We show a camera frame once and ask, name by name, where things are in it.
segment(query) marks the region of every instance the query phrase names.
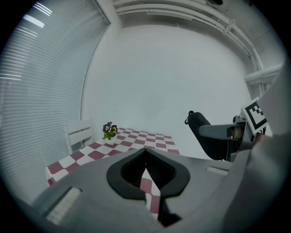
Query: window blinds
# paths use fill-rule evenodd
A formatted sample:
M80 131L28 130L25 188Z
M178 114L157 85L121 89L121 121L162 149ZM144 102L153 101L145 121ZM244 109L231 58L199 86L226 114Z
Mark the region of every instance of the window blinds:
M63 125L80 119L85 75L108 25L95 0L40 1L1 53L1 176L27 203L48 187L45 166L69 155Z

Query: table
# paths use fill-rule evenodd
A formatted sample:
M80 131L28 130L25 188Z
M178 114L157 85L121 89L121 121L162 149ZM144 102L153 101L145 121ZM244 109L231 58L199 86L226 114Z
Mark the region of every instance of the table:
M119 128L114 145L106 144L104 138L89 146L45 167L48 184L51 186L65 175L77 169L79 166L98 159L105 159L122 152L141 148L159 149L179 155L179 150L170 136L135 131L133 129ZM146 207L157 218L160 205L160 191L145 170L140 189L145 192Z

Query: flower vase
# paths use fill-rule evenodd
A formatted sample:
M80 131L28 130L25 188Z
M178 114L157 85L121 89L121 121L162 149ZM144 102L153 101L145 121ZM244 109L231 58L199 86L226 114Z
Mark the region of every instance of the flower vase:
M111 140L109 140L108 138L105 138L106 144L108 144L108 145L114 145L114 143L115 143L115 137L112 137Z

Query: sticker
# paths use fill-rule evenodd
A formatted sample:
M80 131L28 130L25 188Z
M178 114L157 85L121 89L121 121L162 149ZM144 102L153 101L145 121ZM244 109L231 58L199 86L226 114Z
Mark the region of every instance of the sticker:
M267 119L257 103L258 100L259 98L257 97L250 104L242 108L253 135L268 125Z

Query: chair backrest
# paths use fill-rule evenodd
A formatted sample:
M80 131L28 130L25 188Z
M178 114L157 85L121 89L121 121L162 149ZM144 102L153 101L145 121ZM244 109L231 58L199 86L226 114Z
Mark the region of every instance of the chair backrest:
M70 154L73 153L72 145L83 142L90 137L89 143L93 143L93 129L91 118L86 120L78 120L73 122L65 122L65 139L67 141Z

